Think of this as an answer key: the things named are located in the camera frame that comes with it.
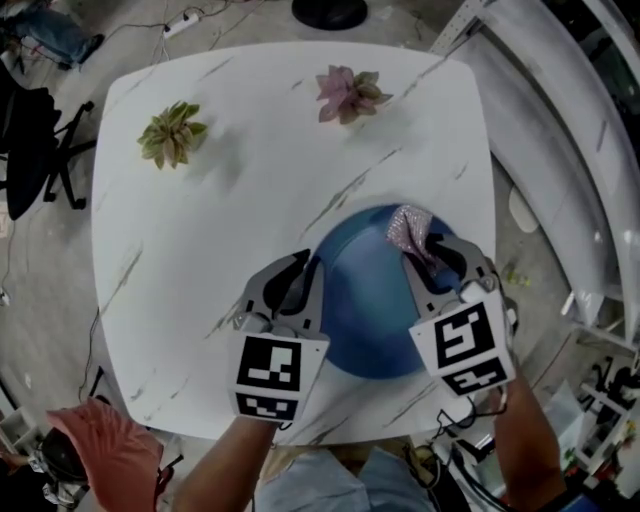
black shoe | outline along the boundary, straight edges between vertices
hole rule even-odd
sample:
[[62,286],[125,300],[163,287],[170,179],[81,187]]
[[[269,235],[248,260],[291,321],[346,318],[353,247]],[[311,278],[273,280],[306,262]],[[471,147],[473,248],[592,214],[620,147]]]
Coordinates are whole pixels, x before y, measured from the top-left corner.
[[91,55],[93,55],[93,52],[95,52],[98,48],[100,48],[100,46],[102,46],[103,42],[104,42],[103,34],[98,34],[97,36],[93,36],[89,41],[89,48],[87,49],[85,54],[82,56],[82,58],[78,61],[78,64],[84,64],[87,61],[87,59],[91,57]]

concrete floor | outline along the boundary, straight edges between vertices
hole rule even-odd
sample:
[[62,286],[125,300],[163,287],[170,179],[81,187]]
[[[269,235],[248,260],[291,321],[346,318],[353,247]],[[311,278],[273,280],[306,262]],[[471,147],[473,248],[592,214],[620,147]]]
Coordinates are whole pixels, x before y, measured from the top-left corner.
[[[65,117],[73,116],[82,102],[92,100],[96,108],[78,132],[76,140],[81,141],[97,136],[102,106],[111,83],[152,63],[207,51],[214,43],[216,48],[223,48],[269,41],[330,39],[426,51],[462,2],[368,0],[368,3],[370,16],[366,23],[339,33],[320,32],[299,24],[291,15],[288,0],[229,3],[224,12],[170,40],[166,45],[167,55],[158,44],[160,28],[127,27],[110,37],[79,70],[63,73],[50,61],[36,56],[37,60],[27,62],[26,76],[20,80],[28,87],[48,87]],[[76,0],[57,8],[70,10],[89,32],[112,34],[126,23],[167,21],[190,5],[194,5],[192,0],[170,0],[166,8],[165,3],[158,0]],[[207,12],[215,12],[225,4],[198,5]],[[93,152],[79,158],[72,176],[75,190],[86,194],[89,201],[92,160]],[[539,382],[539,390],[548,395],[567,374],[561,370],[545,370],[570,330],[559,315],[569,289],[540,229],[525,234],[513,221],[508,211],[508,193],[512,187],[508,176],[497,164],[494,174],[496,266],[500,271],[507,265],[513,266],[531,282],[525,287],[505,284],[507,294],[518,302],[520,310],[515,351],[525,374],[533,382],[545,377]],[[82,212],[72,211],[61,197],[54,203],[36,203],[12,227],[15,236],[5,282],[12,304],[0,308],[0,376],[16,400],[28,406],[43,428],[46,428],[44,411],[78,403],[78,387],[83,380],[89,328],[97,308],[89,212],[90,206]],[[8,238],[0,239],[0,272],[8,265],[8,245]],[[573,343],[565,346],[565,350],[568,355],[564,359],[580,367],[572,371],[574,379],[597,356]],[[90,382],[98,365],[107,370],[106,381],[117,394],[100,326],[94,336]],[[187,450],[194,452],[192,461],[195,461],[211,442],[193,442]],[[192,465],[183,464],[180,472]]]

succulent plant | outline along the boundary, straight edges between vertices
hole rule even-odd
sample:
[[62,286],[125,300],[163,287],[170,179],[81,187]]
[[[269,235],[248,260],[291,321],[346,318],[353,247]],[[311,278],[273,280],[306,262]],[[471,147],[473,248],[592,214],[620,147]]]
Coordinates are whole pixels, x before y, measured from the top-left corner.
[[320,109],[321,123],[340,118],[340,124],[349,124],[358,116],[372,116],[376,105],[391,99],[391,94],[383,94],[376,83],[380,73],[363,71],[354,76],[346,66],[329,66],[328,75],[318,75],[320,86],[318,100],[329,102]]
[[178,164],[189,163],[187,153],[198,146],[207,131],[205,124],[188,121],[199,110],[200,105],[182,101],[153,116],[138,139],[142,158],[153,159],[158,169],[162,169],[165,160],[174,169]]

white marker cube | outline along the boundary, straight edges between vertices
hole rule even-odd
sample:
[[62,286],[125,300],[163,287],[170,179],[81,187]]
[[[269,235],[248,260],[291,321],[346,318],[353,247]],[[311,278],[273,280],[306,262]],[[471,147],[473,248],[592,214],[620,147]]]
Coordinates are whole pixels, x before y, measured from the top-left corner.
[[234,332],[227,376],[233,411],[267,421],[298,420],[328,348],[326,340]]
[[409,332],[429,374],[456,397],[515,378],[498,290]]

pink succulent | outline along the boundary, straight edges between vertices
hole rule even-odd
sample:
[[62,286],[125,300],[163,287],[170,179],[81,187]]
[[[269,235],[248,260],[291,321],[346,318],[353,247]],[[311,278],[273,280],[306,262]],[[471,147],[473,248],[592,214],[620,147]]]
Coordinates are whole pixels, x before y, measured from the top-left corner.
[[376,105],[391,99],[391,94],[382,94],[376,85],[379,73],[363,71],[356,76],[346,66],[329,66],[328,75],[318,75],[320,86],[318,100],[329,101],[320,109],[319,121],[325,123],[340,117],[341,124],[349,124],[360,115],[372,116]]

